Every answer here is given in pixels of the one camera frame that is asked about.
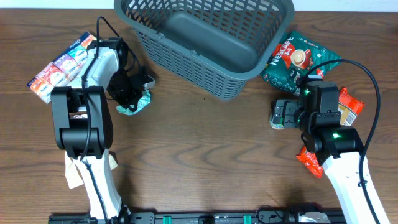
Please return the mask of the small teal wipes packet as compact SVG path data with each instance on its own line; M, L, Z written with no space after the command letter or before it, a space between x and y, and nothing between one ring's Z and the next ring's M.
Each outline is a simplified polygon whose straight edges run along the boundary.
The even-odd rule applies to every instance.
M132 111L129 108L123 108L122 106L117 106L116 109L120 114L125 114L127 116L132 116L140 112L140 110L144 109L147 105L151 103L152 95L149 90L145 90L142 92L143 96L137 102L137 105L131 105L135 111Z

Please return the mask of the green Nescafe coffee bag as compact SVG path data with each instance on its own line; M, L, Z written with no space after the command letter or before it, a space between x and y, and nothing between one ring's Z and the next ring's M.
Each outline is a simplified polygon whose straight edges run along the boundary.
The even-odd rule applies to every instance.
M296 84L299 78L321 63L340 58L334 51L292 31L283 34L261 72L261 77L279 90L299 95L300 90Z

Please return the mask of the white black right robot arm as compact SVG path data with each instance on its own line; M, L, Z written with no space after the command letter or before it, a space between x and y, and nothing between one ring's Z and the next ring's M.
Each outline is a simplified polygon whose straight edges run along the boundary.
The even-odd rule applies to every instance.
M297 100L274 103L271 122L301 130L301 139L324 168L347 223L389 223L362 140L354 127L340 123L339 93L333 82L309 81Z

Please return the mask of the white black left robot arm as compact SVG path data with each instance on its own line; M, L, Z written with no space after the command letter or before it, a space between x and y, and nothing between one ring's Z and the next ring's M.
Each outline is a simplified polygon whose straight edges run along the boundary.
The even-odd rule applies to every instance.
M66 152L81 177L90 202L82 218L54 217L50 222L130 223L131 213L114 184L109 149L113 124L110 96L121 108L139 110L139 101L154 79L139 69L129 76L127 58L132 50L120 37L95 40L88 46L88 59L79 75L50 95L57 146Z

